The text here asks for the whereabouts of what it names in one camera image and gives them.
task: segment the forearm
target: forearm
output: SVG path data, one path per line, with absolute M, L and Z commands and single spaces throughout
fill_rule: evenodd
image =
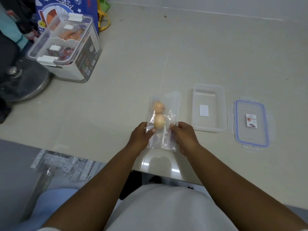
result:
M 133 167 L 137 154 L 123 149 L 43 225 L 61 231 L 102 231 Z
M 241 230 L 299 231 L 308 225 L 203 147 L 187 159 L 217 206 Z

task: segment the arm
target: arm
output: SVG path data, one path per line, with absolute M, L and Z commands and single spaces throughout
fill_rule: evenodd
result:
M 240 230 L 300 231 L 308 225 L 286 206 L 260 190 L 202 147 L 193 128 L 171 125 L 185 155 L 216 205 Z
M 155 129 L 145 133 L 146 122 L 132 132 L 128 144 L 106 166 L 46 221 L 43 227 L 62 231 L 102 231 L 116 205 L 136 158 Z

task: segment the glossy tile surface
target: glossy tile surface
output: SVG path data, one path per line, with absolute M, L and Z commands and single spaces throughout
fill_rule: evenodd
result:
M 181 92 L 179 120 L 190 124 L 194 85 L 221 85 L 227 108 L 249 96 L 274 112 L 276 141 L 248 153 L 227 130 L 196 131 L 200 143 L 280 202 L 308 208 L 308 122 L 298 117 L 308 112 L 305 26 L 127 4 L 108 13 L 90 80 L 53 80 L 14 106 L 1 139 L 108 162 L 147 121 L 151 96 Z M 133 169 L 200 184 L 179 152 L 146 150 Z

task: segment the beige countertop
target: beige countertop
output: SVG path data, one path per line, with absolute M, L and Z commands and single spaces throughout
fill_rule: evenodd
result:
M 108 162 L 147 120 L 151 96 L 181 92 L 179 120 L 190 124 L 194 85 L 221 85 L 227 108 L 249 96 L 274 113 L 276 141 L 250 153 L 228 130 L 196 131 L 200 143 L 280 202 L 308 208 L 307 27 L 128 4 L 108 13 L 90 80 L 54 79 L 14 106 L 0 139 Z M 200 183 L 179 152 L 144 151 L 134 169 Z

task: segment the hand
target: hand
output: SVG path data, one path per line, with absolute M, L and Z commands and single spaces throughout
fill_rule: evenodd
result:
M 175 133 L 175 139 L 183 155 L 186 156 L 195 151 L 198 147 L 201 147 L 191 125 L 185 122 L 178 122 L 178 126 L 171 124 L 170 129 Z
M 133 151 L 140 155 L 140 153 L 147 147 L 149 143 L 149 139 L 156 132 L 155 129 L 149 130 L 147 133 L 145 132 L 145 127 L 147 126 L 147 122 L 141 122 L 132 132 L 131 137 L 126 145 L 126 148 L 130 151 Z

